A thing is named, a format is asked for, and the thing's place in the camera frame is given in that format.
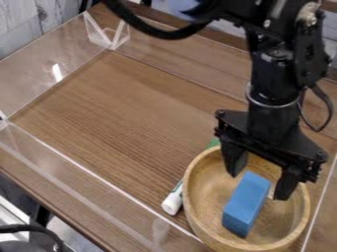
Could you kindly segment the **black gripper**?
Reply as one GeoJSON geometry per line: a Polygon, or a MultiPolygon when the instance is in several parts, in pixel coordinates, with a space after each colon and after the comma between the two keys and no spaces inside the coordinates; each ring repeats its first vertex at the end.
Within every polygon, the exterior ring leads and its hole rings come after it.
{"type": "Polygon", "coordinates": [[[247,154],[278,166],[282,170],[274,199],[286,201],[299,182],[315,182],[327,153],[302,133],[298,121],[302,117],[301,98],[271,99],[246,86],[246,111],[219,109],[214,117],[226,172],[235,177],[247,164],[247,154]]]}

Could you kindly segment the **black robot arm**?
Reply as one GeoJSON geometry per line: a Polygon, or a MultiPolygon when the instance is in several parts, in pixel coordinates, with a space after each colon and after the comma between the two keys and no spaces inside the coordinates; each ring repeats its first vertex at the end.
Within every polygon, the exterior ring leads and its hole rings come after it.
{"type": "Polygon", "coordinates": [[[325,50],[325,14],[319,0],[168,0],[175,15],[190,24],[161,30],[139,18],[121,0],[104,0],[107,8],[144,34],[177,40],[211,22],[226,20],[244,30],[251,58],[246,86],[248,108],[218,110],[214,134],[220,142],[226,171],[235,176],[254,154],[282,168],[274,198],[284,201],[298,184],[314,182],[327,153],[303,135],[302,102],[313,92],[333,112],[333,102],[317,82],[326,76],[331,58],[325,50]]]}

